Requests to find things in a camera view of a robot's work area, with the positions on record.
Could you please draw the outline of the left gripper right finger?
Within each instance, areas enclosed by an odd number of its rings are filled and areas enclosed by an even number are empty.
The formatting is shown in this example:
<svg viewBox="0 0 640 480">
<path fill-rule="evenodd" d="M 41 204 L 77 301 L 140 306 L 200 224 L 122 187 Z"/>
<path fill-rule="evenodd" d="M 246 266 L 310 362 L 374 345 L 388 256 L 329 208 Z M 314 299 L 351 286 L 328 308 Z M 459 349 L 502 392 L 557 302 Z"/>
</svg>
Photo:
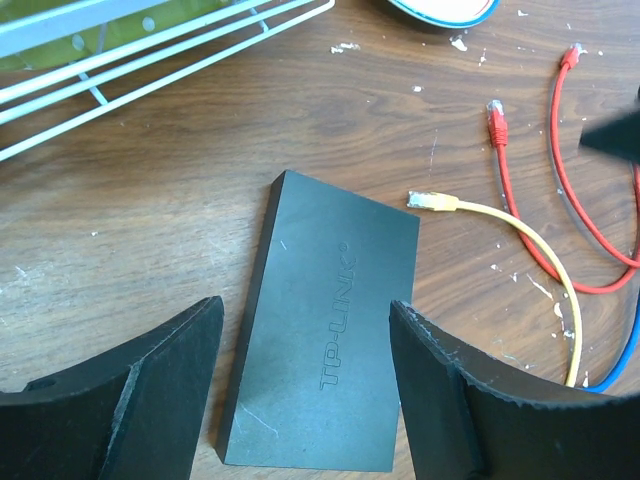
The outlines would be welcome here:
<svg viewBox="0 0 640 480">
<path fill-rule="evenodd" d="M 639 397 L 566 387 L 390 306 L 390 342 L 418 479 L 636 479 Z"/>
</svg>

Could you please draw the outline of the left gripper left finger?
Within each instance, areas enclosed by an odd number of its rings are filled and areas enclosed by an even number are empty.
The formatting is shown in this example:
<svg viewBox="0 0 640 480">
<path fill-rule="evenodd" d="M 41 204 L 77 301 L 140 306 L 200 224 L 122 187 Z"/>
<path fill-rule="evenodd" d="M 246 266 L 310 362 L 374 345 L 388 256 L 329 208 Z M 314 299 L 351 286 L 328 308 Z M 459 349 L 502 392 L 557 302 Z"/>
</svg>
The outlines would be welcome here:
<svg viewBox="0 0 640 480">
<path fill-rule="evenodd" d="M 223 320 L 221 297 L 206 297 L 136 338 L 2 393 L 2 478 L 189 478 Z"/>
</svg>

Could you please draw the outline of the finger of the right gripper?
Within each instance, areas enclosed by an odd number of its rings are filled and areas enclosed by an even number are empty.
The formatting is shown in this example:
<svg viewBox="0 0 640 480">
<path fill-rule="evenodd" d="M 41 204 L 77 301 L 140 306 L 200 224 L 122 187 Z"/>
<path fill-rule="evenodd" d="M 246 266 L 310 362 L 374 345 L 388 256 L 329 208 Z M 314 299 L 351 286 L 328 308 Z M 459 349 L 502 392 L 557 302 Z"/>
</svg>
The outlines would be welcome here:
<svg viewBox="0 0 640 480">
<path fill-rule="evenodd" d="M 607 119 L 598 125 L 585 128 L 579 146 L 600 152 L 612 158 L 639 162 L 639 95 L 632 109 Z"/>
</svg>

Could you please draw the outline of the black network switch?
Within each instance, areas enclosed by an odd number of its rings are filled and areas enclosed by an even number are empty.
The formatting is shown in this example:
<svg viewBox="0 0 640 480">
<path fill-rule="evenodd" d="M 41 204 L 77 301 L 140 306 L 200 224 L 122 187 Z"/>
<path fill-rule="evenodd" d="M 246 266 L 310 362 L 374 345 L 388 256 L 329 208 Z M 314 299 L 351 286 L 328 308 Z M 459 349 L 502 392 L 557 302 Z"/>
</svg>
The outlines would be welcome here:
<svg viewBox="0 0 640 480">
<path fill-rule="evenodd" d="M 272 183 L 216 440 L 223 463 L 391 470 L 389 313 L 412 297 L 419 224 L 291 170 Z"/>
</svg>

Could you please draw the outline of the white patterned round plate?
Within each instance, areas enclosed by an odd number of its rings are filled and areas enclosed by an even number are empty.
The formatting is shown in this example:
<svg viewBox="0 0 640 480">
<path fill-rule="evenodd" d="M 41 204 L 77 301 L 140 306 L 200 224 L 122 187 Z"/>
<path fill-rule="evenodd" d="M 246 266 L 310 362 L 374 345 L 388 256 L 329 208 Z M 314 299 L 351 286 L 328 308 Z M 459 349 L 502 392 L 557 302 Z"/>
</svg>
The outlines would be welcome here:
<svg viewBox="0 0 640 480">
<path fill-rule="evenodd" d="M 488 19 L 499 0 L 389 0 L 389 3 L 411 17 L 427 24 L 464 29 Z"/>
</svg>

